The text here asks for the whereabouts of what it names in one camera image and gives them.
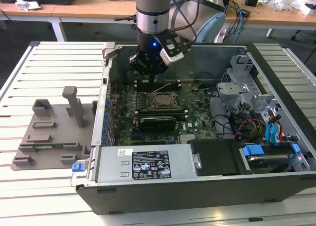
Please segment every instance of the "sticker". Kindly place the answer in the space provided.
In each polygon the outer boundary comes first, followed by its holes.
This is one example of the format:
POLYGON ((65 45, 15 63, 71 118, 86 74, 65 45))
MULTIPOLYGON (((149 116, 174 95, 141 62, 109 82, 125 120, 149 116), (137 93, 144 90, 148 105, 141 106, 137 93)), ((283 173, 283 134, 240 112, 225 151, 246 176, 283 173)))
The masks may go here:
POLYGON ((41 149, 52 149, 53 146, 34 146, 34 149, 41 150, 41 149))
POLYGON ((134 180, 171 178, 168 151, 133 152, 132 166, 134 180))
POLYGON ((118 149, 118 156, 132 155, 133 149, 118 149))

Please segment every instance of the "desk leg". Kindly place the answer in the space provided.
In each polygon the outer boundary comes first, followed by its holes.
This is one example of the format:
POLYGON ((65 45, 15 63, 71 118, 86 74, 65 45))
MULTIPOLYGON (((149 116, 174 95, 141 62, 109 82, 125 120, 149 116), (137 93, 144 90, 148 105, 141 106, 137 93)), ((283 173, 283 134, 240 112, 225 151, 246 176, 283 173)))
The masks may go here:
POLYGON ((53 26, 53 30, 55 32, 56 38, 58 42, 67 41, 63 24, 60 22, 58 17, 53 17, 51 20, 51 25, 53 26))
POLYGON ((267 32, 266 37, 267 38, 272 38, 274 31, 275 31, 275 29, 269 29, 269 31, 267 32))
POLYGON ((0 30, 7 30, 8 27, 6 26, 4 20, 0 20, 0 30))
POLYGON ((223 27, 221 28, 221 31, 218 33, 218 35, 215 37, 214 42, 215 43, 222 43, 226 34, 226 31, 228 30, 230 24, 224 23, 223 27))

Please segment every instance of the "blue latch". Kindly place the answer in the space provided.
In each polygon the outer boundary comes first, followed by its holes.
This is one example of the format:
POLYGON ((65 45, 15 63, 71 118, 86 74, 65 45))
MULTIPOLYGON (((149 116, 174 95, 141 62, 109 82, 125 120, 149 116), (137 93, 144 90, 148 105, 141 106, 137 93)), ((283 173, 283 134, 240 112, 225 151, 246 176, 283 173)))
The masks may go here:
POLYGON ((74 163, 72 166, 73 172, 83 172, 84 171, 84 163, 74 163))
POLYGON ((245 154, 245 156, 265 154, 261 145, 247 145, 242 148, 242 151, 245 154))
POLYGON ((300 147, 298 146, 298 144, 293 144, 292 148, 295 152, 295 154, 299 153, 301 151, 300 147))

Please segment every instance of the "motherboard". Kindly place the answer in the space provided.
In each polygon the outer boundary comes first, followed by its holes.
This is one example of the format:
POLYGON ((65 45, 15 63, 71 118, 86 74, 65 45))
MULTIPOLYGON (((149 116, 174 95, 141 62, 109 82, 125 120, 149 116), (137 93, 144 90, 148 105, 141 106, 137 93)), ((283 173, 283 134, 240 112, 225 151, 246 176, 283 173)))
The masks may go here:
POLYGON ((206 108, 209 87, 193 81, 111 85, 115 146, 186 144, 216 138, 206 108))

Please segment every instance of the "black plastic cover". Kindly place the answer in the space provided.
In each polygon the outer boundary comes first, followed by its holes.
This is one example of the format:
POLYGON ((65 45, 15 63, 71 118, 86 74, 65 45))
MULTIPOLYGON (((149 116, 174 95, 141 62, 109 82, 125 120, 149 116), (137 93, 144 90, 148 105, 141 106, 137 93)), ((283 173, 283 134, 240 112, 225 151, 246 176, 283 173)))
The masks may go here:
POLYGON ((193 154, 199 155, 202 168, 198 176, 247 174, 235 140, 205 139, 190 141, 193 154))

